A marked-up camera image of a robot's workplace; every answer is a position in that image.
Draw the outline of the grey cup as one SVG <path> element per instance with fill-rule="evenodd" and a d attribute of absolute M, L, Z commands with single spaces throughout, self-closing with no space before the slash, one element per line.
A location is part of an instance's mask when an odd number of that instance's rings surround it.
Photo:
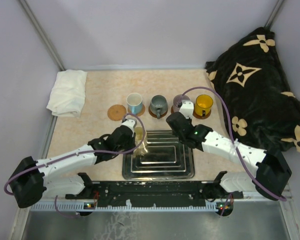
<path fill-rule="evenodd" d="M 150 102 L 151 111 L 157 116 L 164 114 L 168 110 L 168 102 L 163 95 L 155 95 Z"/>

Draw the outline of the white cup blue handle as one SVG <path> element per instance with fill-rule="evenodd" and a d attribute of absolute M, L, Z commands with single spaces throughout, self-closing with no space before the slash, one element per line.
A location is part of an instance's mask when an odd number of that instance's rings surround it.
<path fill-rule="evenodd" d="M 139 93 L 130 93 L 126 98 L 128 110 L 137 115 L 142 111 L 143 98 Z"/>

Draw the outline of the dark wooden coaster back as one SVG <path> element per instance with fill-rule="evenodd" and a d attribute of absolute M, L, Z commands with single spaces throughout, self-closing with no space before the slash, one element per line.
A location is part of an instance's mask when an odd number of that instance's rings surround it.
<path fill-rule="evenodd" d="M 163 118 L 164 116 L 167 115 L 168 110 L 167 110 L 165 113 L 161 114 L 159 118 L 157 118 L 157 115 L 154 114 L 154 113 L 151 111 L 151 106 L 150 106 L 150 105 L 149 105 L 149 107 L 148 107 L 148 112 L 149 112 L 149 114 L 150 114 L 153 118 L 161 119 L 161 118 Z"/>

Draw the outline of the cream yellow cup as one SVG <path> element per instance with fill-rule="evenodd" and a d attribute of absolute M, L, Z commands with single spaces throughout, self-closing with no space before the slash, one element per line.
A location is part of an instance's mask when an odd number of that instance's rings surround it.
<path fill-rule="evenodd" d="M 134 129 L 135 132 L 135 145 L 138 145 L 138 148 L 136 149 L 136 152 L 140 155 L 144 155 L 148 152 L 147 145 L 147 132 L 143 130 L 141 126 L 137 126 Z"/>

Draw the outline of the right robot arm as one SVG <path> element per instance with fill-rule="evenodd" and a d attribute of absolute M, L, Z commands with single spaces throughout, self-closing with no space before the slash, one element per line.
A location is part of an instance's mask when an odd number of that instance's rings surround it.
<path fill-rule="evenodd" d="M 194 126 L 192 120 L 180 112 L 171 114 L 166 122 L 187 147 L 241 164 L 262 196 L 273 201 L 287 200 L 282 193 L 292 171 L 280 150 L 254 148 L 229 139 L 208 126 Z"/>

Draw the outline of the woven coaster frilled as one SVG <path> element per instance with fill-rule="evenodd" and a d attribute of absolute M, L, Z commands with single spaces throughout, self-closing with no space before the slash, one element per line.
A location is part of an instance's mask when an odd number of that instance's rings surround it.
<path fill-rule="evenodd" d="M 123 105 L 115 104 L 108 109 L 107 116 L 112 121 L 121 121 L 126 113 L 127 110 Z"/>

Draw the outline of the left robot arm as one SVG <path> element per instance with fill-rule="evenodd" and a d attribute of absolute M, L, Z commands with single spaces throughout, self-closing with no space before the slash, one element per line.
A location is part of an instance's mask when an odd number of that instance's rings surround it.
<path fill-rule="evenodd" d="M 10 176 L 7 186 L 21 209 L 36 204 L 42 197 L 80 195 L 87 199 L 94 192 L 87 174 L 62 176 L 76 169 L 109 161 L 134 147 L 134 128 L 122 124 L 111 134 L 95 138 L 69 153 L 39 160 L 31 156 L 24 158 Z"/>

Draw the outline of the woven coaster smooth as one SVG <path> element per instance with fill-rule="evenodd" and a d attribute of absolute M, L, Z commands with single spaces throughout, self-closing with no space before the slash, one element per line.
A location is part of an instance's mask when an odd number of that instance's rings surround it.
<path fill-rule="evenodd" d="M 142 115 L 145 113 L 145 111 L 146 111 L 146 107 L 145 107 L 145 105 L 143 104 L 143 105 L 142 105 L 141 111 L 140 111 L 138 114 L 136 114 L 136 115 L 137 115 L 138 117 L 140 117 L 140 116 L 142 116 Z"/>

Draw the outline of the purple cup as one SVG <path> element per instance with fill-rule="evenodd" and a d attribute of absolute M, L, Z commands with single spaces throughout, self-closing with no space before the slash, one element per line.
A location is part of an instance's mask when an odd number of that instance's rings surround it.
<path fill-rule="evenodd" d="M 173 103 L 172 103 L 172 106 L 175 110 L 175 112 L 178 112 L 181 105 L 182 105 L 182 100 L 184 99 L 184 95 L 182 94 L 179 94 L 179 95 L 176 95 L 173 99 Z"/>

